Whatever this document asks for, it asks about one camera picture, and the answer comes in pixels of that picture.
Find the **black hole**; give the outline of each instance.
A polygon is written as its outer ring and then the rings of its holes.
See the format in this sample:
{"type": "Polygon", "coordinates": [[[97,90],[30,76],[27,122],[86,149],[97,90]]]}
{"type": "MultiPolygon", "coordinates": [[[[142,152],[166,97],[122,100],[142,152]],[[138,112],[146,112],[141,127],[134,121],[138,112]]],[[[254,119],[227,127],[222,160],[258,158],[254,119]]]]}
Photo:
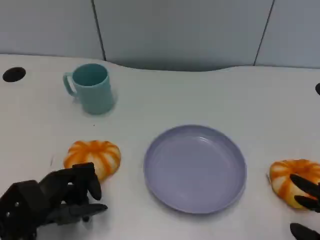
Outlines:
{"type": "Polygon", "coordinates": [[[26,70],[23,67],[13,67],[5,71],[2,78],[8,83],[14,83],[21,80],[25,75],[26,70]]]}

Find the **purple plate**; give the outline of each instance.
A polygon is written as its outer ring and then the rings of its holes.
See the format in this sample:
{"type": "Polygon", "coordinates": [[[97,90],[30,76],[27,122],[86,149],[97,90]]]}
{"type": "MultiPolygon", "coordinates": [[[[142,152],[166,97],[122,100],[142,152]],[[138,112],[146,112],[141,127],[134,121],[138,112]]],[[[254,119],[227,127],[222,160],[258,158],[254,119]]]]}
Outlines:
{"type": "Polygon", "coordinates": [[[163,203],[192,214],[209,214],[242,194],[247,166],[223,133],[199,125],[178,126],[158,136],[144,158],[147,187],[163,203]]]}

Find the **orange pumpkin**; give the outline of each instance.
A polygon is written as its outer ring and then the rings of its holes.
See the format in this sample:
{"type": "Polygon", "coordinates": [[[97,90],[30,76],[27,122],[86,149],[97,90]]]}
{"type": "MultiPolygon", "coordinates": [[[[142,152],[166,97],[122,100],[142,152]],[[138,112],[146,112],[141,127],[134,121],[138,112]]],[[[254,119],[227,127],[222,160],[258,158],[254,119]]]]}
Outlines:
{"type": "Polygon", "coordinates": [[[109,141],[76,141],[68,150],[63,161],[66,169],[74,164],[94,164],[95,174],[100,182],[114,174],[119,168],[121,153],[119,148],[109,141]]]}
{"type": "Polygon", "coordinates": [[[299,189],[290,179],[290,174],[299,175],[315,184],[320,182],[320,164],[307,159],[276,161],[270,167],[270,181],[273,191],[289,206],[304,209],[295,200],[295,195],[313,198],[299,189]]]}

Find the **teal mug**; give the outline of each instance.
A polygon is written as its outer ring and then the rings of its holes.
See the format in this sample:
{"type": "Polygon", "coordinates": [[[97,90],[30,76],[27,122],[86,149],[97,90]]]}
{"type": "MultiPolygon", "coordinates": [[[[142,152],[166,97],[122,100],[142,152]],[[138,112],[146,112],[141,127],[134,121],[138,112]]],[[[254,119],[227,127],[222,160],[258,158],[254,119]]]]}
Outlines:
{"type": "Polygon", "coordinates": [[[83,110],[88,114],[104,114],[115,104],[109,73],[102,65],[81,65],[74,72],[66,72],[63,75],[63,83],[67,92],[79,99],[83,110]],[[75,91],[71,89],[68,77],[72,79],[75,91]]]}

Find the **white table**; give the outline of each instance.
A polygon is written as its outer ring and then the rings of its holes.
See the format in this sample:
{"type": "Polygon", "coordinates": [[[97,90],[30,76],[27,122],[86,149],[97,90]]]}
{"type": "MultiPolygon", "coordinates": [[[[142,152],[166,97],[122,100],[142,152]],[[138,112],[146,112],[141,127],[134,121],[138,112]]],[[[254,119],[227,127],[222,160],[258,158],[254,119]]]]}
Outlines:
{"type": "Polygon", "coordinates": [[[49,226],[45,240],[292,240],[289,223],[320,231],[320,215],[296,212],[266,179],[276,160],[320,160],[320,71],[232,67],[210,72],[138,70],[109,62],[0,55],[0,73],[23,67],[14,83],[0,80],[0,190],[40,180],[53,156],[76,140],[108,140],[122,153],[119,171],[102,186],[109,210],[89,226],[49,226]],[[90,116],[64,88],[62,75],[84,63],[107,67],[118,101],[113,112],[90,116]],[[218,214],[194,216],[156,201],[144,184],[143,157],[163,131],[210,126],[240,147],[247,163],[239,202],[218,214]]]}

